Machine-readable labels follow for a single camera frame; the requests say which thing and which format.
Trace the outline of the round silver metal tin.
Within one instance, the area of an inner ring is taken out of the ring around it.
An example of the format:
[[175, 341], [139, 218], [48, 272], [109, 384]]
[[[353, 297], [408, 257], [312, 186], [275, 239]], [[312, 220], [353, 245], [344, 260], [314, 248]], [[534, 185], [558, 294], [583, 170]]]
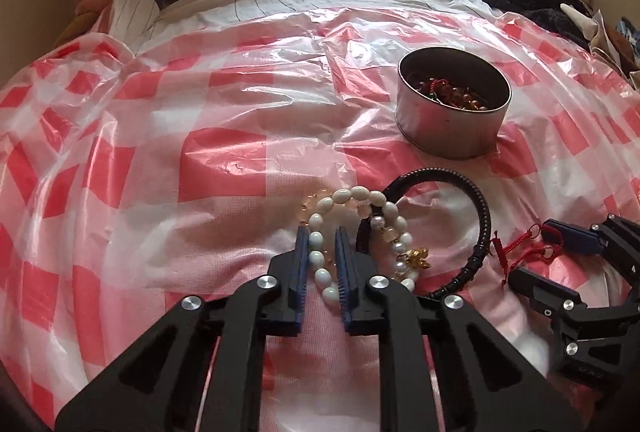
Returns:
[[421, 48], [398, 64], [396, 122], [423, 151], [447, 159], [495, 146], [512, 90], [500, 70], [472, 53]]

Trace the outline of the red white checkered plastic sheet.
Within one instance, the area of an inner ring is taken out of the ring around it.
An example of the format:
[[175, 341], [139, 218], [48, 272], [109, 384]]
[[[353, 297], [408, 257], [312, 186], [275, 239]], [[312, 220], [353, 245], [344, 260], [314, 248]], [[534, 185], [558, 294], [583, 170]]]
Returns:
[[181, 297], [290, 249], [305, 200], [434, 167], [399, 133], [397, 65], [460, 48], [509, 80], [495, 148], [457, 161], [505, 241], [639, 215], [639, 98], [515, 15], [330, 9], [131, 51], [90, 34], [1, 93], [1, 360], [41, 419]]

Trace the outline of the white striped pillow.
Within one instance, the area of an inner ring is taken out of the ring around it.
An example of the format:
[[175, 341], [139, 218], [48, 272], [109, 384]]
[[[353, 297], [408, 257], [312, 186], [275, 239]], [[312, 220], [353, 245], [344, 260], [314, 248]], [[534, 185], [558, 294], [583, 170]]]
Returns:
[[107, 33], [131, 51], [149, 39], [160, 7], [155, 0], [113, 0]]

